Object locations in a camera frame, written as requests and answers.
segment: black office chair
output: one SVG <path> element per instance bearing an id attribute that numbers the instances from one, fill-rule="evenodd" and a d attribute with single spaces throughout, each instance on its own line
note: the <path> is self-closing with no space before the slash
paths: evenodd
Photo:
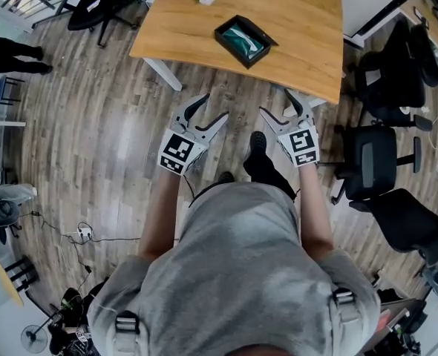
<path id="1" fill-rule="evenodd" d="M 438 263 L 438 215 L 403 188 L 368 200 L 350 202 L 360 212 L 370 212 L 395 251 L 418 251 L 429 267 Z"/>
<path id="2" fill-rule="evenodd" d="M 14 237 L 19 237 L 17 231 L 21 231 L 22 227 L 17 226 L 19 219 L 19 207 L 11 200 L 0 200 L 0 242 L 1 244 L 6 244 L 7 235 L 6 227 L 11 230 Z"/>
<path id="3" fill-rule="evenodd" d="M 438 64 L 428 39 L 425 23 L 409 29 L 406 20 L 396 23 L 384 49 L 366 53 L 356 72 L 356 97 L 363 108 L 359 125 L 366 112 L 391 127 L 418 127 L 431 131 L 432 121 L 401 108 L 421 108 L 425 104 L 424 83 L 438 85 Z"/>
<path id="4" fill-rule="evenodd" d="M 344 146 L 343 162 L 320 162 L 319 165 L 335 166 L 337 179 L 344 179 L 336 205 L 343 193 L 349 200 L 377 197 L 394 188 L 397 166 L 414 164 L 414 173 L 420 170 L 422 150 L 419 137 L 414 137 L 414 153 L 397 157 L 396 132 L 383 125 L 346 128 L 336 126 Z"/>
<path id="5" fill-rule="evenodd" d="M 93 32 L 94 27 L 102 22 L 97 46 L 103 49 L 106 43 L 102 43 L 102 38 L 110 20 L 113 19 L 122 22 L 128 25 L 132 30 L 138 28 L 137 24 L 128 22 L 117 16 L 117 13 L 121 11 L 121 9 L 127 7 L 134 1 L 139 0 L 80 0 L 77 6 L 73 6 L 68 3 L 68 0 L 62 0 L 56 12 L 56 16 L 64 9 L 72 10 L 68 30 L 89 29 Z"/>

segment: green object in box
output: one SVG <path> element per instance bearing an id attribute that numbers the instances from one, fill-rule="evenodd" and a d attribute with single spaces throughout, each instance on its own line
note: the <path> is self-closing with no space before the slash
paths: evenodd
<path id="1" fill-rule="evenodd" d="M 241 54 L 245 55 L 248 59 L 252 59 L 255 54 L 258 54 L 264 49 L 264 46 L 246 35 L 242 29 L 237 25 L 232 25 L 223 34 L 224 38 Z"/>

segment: person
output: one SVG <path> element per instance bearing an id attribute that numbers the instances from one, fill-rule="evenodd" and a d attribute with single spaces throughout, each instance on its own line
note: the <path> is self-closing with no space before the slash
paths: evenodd
<path id="1" fill-rule="evenodd" d="M 40 73 L 45 75 L 53 70 L 52 66 L 45 63 L 24 62 L 15 58 L 17 56 L 29 56 L 41 61 L 44 58 L 44 52 L 40 46 L 32 47 L 0 37 L 0 73 L 18 71 L 19 73 Z"/>
<path id="2" fill-rule="evenodd" d="M 88 313 L 101 355 L 354 356 L 379 298 L 333 236 L 315 164 L 295 192 L 261 132 L 243 164 L 197 197 L 173 248 L 180 177 L 162 170 L 138 255 L 119 264 Z"/>

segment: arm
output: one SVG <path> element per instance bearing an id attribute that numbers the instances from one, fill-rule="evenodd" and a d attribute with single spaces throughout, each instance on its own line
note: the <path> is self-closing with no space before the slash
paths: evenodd
<path id="1" fill-rule="evenodd" d="M 173 248 L 180 179 L 179 175 L 162 169 L 154 187 L 138 248 L 139 256 L 150 262 Z"/>
<path id="2" fill-rule="evenodd" d="M 333 247 L 333 233 L 318 171 L 312 163 L 301 166 L 301 243 L 315 261 L 321 260 Z"/>

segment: wooden floor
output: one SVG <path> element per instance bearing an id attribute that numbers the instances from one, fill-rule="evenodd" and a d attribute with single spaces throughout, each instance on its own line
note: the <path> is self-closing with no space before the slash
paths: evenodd
<path id="1" fill-rule="evenodd" d="M 144 7 L 133 6 L 125 17 L 139 18 L 144 12 Z M 129 28 L 111 23 L 108 46 L 100 50 L 95 46 L 99 28 L 95 33 L 68 32 L 67 23 L 68 18 L 61 18 L 34 30 L 30 43 L 46 49 L 54 72 L 24 75 L 27 83 L 21 90 L 22 103 L 11 112 L 14 118 L 26 121 L 27 127 L 22 132 L 8 132 L 7 163 L 15 167 L 20 182 L 32 183 L 39 191 L 38 198 L 25 205 L 23 212 L 41 212 L 63 234 L 86 221 L 94 228 L 96 239 L 141 236 L 158 170 L 157 149 L 172 111 L 190 96 L 206 92 L 211 93 L 209 104 L 195 119 L 206 124 L 223 111 L 229 111 L 230 117 L 213 139 L 207 156 L 189 172 L 195 190 L 206 187 L 226 170 L 238 179 L 247 178 L 241 163 L 253 130 L 266 133 L 268 153 L 277 169 L 299 188 L 297 170 L 274 143 L 258 111 L 262 106 L 281 114 L 286 103 L 282 88 L 234 73 L 172 63 L 177 78 L 187 85 L 179 93 L 146 63 L 128 56 L 136 35 Z M 380 30 L 367 50 L 382 49 L 392 27 Z M 344 54 L 347 64 L 362 53 L 346 46 Z M 434 149 L 438 148 L 438 88 L 428 88 L 426 93 L 429 112 L 424 116 L 435 120 L 430 136 L 414 129 L 397 130 L 399 155 L 412 152 L 414 136 L 422 138 L 422 170 L 413 174 L 410 165 L 400 167 L 397 185 L 438 213 L 438 150 Z M 347 96 L 341 96 L 339 105 L 326 104 L 314 110 L 323 161 L 341 159 L 341 140 L 333 133 L 333 126 L 355 125 L 360 110 L 361 104 Z M 321 168 L 320 174 L 323 192 L 329 196 L 333 170 Z M 182 181 L 178 223 L 191 200 Z M 354 211 L 343 199 L 336 207 L 330 205 L 330 216 L 336 245 L 348 251 L 369 278 L 383 268 L 409 295 L 425 293 L 421 280 L 414 277 L 422 259 L 416 253 L 393 251 L 370 214 Z M 77 262 L 74 247 L 41 224 L 39 218 L 23 217 L 24 230 L 17 244 L 41 277 L 31 294 L 48 309 L 49 303 L 59 304 L 65 289 L 78 287 L 86 272 Z M 101 282 L 136 247 L 136 241 L 77 246 L 81 261 L 93 269 L 81 292 Z"/>

